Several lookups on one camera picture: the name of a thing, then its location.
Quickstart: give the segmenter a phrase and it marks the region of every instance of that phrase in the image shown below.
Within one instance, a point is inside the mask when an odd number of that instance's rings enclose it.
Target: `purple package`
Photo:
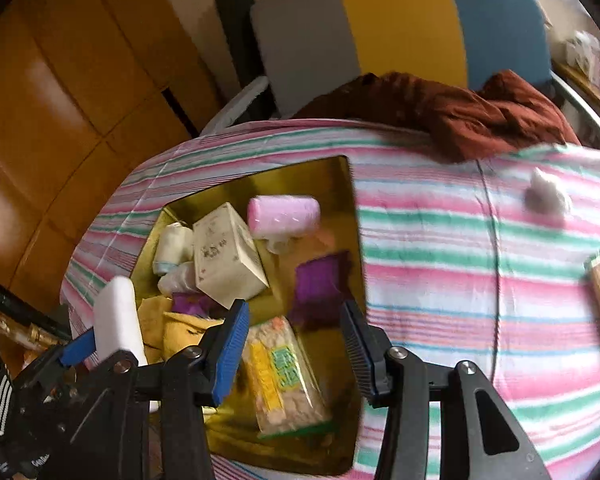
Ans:
[[[174,292],[171,311],[178,314],[215,319],[216,316],[214,316],[214,313],[218,311],[218,306],[226,312],[226,309],[221,304],[202,292],[193,294]]]
[[[338,326],[340,307],[352,298],[347,285],[350,270],[349,251],[297,266],[294,304],[286,316],[289,322],[309,330]]]

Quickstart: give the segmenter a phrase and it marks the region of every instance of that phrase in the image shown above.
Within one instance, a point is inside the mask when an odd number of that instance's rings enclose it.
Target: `white box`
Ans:
[[[269,286],[247,224],[225,202],[193,225],[196,286],[225,308]]]

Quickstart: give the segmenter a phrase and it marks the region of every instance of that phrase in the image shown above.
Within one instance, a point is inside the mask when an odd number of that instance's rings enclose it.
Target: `tri-color headboard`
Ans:
[[[367,72],[471,89],[506,68],[551,80],[536,0],[260,0],[251,22],[283,117]]]

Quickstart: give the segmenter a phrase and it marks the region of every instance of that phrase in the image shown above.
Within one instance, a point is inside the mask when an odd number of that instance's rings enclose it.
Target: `screw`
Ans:
[[[183,354],[189,359],[197,359],[202,355],[202,348],[199,346],[190,346],[184,349]]]
[[[392,346],[389,348],[389,355],[394,359],[404,359],[409,355],[409,352],[406,348],[402,348],[401,346]]]
[[[467,375],[475,374],[475,365],[471,361],[462,361],[460,369]]]
[[[131,361],[128,359],[122,359],[113,365],[113,371],[117,374],[126,374],[131,368]]]

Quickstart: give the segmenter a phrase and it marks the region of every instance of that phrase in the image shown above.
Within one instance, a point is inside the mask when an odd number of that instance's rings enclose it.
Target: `pink cylinder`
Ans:
[[[249,201],[249,229],[254,238],[288,238],[315,230],[320,204],[311,196],[258,195]]]

